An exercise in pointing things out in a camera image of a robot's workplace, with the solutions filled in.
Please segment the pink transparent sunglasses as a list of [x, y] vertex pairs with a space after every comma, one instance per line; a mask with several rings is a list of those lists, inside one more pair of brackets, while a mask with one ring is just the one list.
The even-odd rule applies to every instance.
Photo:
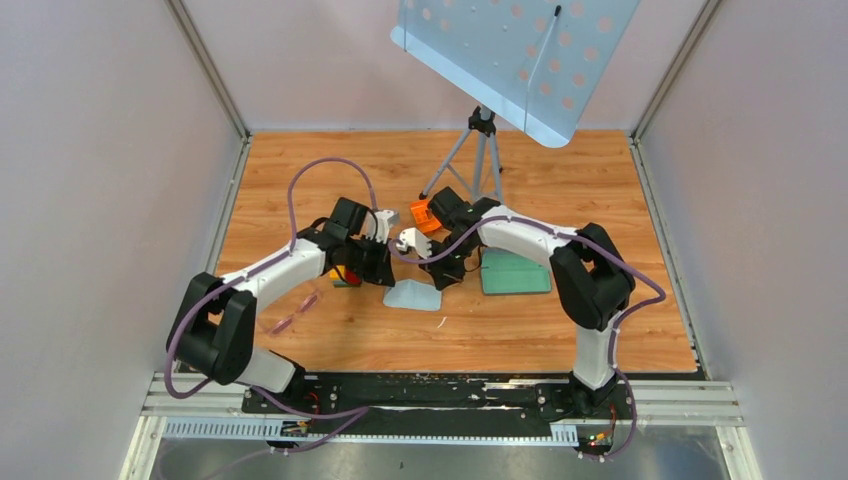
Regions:
[[261, 325], [261, 331], [271, 337], [282, 334], [297, 319], [303, 317], [310, 310], [313, 310], [320, 302], [321, 298], [321, 292], [319, 290], [314, 290], [301, 301], [301, 303], [293, 310], [292, 313], [280, 319], [264, 321]]

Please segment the orange D-shaped toy block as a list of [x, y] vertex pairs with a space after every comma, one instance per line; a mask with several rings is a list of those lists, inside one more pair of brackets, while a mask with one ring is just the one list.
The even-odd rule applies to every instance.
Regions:
[[430, 210], [427, 199], [412, 202], [409, 209], [415, 226], [421, 233], [430, 235], [442, 228], [441, 222]]

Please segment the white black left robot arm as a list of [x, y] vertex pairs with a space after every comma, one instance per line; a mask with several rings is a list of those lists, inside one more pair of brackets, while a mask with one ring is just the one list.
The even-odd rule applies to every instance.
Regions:
[[257, 386], [268, 391], [279, 411], [298, 411], [306, 400], [306, 386], [297, 379], [304, 370], [255, 344], [259, 313], [335, 270], [360, 282], [394, 286], [388, 240], [398, 220], [394, 210], [340, 198], [329, 216], [316, 219], [291, 244], [256, 264], [222, 277], [195, 275], [166, 341], [168, 360], [179, 360], [220, 385]]

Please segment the stacked colourful toy bricks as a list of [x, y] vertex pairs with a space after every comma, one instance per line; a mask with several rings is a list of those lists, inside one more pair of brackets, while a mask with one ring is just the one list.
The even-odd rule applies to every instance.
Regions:
[[329, 272], [331, 284], [334, 288], [358, 288], [363, 281], [344, 265], [333, 266]]

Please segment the grey tripod stand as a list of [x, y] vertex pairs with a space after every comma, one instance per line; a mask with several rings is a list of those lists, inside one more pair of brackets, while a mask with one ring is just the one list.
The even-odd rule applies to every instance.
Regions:
[[[473, 200], [489, 197], [504, 203], [502, 172], [497, 142], [496, 115], [489, 108], [478, 105], [467, 120], [467, 128], [460, 134], [447, 156], [438, 166], [434, 175], [418, 195], [419, 200], [429, 197], [437, 181], [445, 172], [450, 172], [471, 194]], [[466, 141], [476, 135], [477, 143], [471, 182], [468, 182], [452, 165]]]

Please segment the light blue cleaning cloth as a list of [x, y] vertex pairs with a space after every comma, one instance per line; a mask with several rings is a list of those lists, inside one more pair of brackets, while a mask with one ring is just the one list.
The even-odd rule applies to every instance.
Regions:
[[386, 290], [383, 304], [389, 308], [436, 312], [441, 309], [442, 292], [416, 280], [399, 280]]

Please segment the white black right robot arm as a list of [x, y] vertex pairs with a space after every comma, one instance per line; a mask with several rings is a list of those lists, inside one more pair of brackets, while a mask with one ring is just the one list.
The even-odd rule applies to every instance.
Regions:
[[466, 258], [482, 247], [518, 255], [551, 272], [560, 304], [576, 325], [572, 406], [589, 418], [607, 409], [615, 384], [610, 324], [629, 305], [635, 279], [606, 230], [595, 223], [575, 229], [541, 222], [488, 197], [469, 203], [449, 187], [427, 206], [448, 232], [443, 240], [430, 242], [431, 255], [421, 266], [436, 289], [460, 283]]

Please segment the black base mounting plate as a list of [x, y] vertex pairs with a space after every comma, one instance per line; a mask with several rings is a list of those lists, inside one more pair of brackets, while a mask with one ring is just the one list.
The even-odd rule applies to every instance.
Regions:
[[311, 429], [317, 434], [364, 407], [345, 431], [370, 437], [540, 440], [559, 421], [587, 421], [609, 434], [633, 415], [622, 384], [591, 393], [562, 375], [483, 373], [307, 373], [269, 399], [247, 392], [242, 410], [271, 415], [280, 404], [319, 414]]

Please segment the perforated light blue stand tray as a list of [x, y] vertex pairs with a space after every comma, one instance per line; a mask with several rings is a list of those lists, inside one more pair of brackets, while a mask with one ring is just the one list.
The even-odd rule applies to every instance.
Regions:
[[391, 40], [547, 148], [566, 146], [639, 4], [408, 0]]

